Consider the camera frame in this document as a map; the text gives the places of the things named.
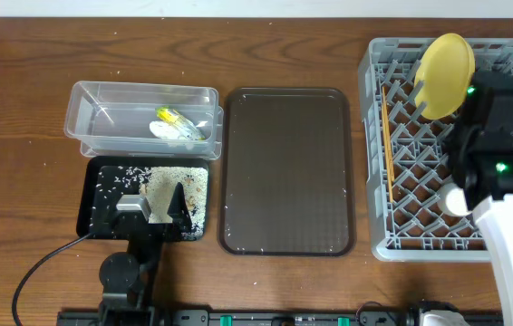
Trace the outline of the small white cup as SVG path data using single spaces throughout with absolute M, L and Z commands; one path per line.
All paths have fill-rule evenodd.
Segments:
M 437 205 L 441 212 L 448 216 L 468 216 L 471 211 L 467 207 L 463 190 L 455 183 L 443 185 L 438 191 Z

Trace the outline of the white tissue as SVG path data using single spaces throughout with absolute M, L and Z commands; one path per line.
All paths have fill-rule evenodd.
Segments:
M 152 121 L 149 125 L 150 132 L 159 139 L 164 140 L 186 140 L 187 137 L 176 127 L 165 121 Z

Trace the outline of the green yellow snack wrapper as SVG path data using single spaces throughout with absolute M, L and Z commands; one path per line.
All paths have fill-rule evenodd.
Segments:
M 168 106 L 162 106 L 156 109 L 158 118 L 175 128 L 181 136 L 189 140 L 205 140 L 204 134 L 188 118 L 180 114 L 177 110 Z

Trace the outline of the yellow plate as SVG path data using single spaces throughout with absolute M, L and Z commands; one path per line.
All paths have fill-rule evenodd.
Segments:
M 414 84 L 421 84 L 415 104 L 425 105 L 421 113 L 439 120 L 455 112 L 464 102 L 475 72 L 474 53 L 458 34 L 444 34 L 434 40 L 421 58 Z

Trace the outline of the wooden chopstick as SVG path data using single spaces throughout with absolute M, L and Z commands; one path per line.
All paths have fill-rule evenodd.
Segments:
M 385 90 L 384 86 L 381 87 L 381 94 L 382 94 L 382 136 L 383 136 L 385 167 L 386 167 L 386 173 L 387 173 L 387 187 L 388 187 L 388 194 L 389 194 L 389 202 L 393 204 L 394 198 L 393 198 L 393 192 L 392 192 L 392 183 L 395 179 L 395 175 L 394 175 L 394 170 L 393 170 L 391 133 L 390 133 L 389 118 L 388 118 L 386 90 Z

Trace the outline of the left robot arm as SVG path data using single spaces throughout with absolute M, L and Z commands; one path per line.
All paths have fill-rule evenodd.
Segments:
M 109 218 L 111 230 L 128 240 L 124 252 L 108 256 L 99 278 L 103 286 L 99 325 L 166 325 L 169 315 L 152 299 L 160 265 L 161 247 L 177 242 L 191 227 L 191 218 L 181 183 L 174 187 L 167 224 L 149 222 L 151 208 L 143 195 L 124 195 Z

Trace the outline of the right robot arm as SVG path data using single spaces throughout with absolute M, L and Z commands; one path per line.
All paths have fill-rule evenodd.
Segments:
M 489 251 L 503 321 L 513 325 L 513 76 L 474 73 L 445 147 Z

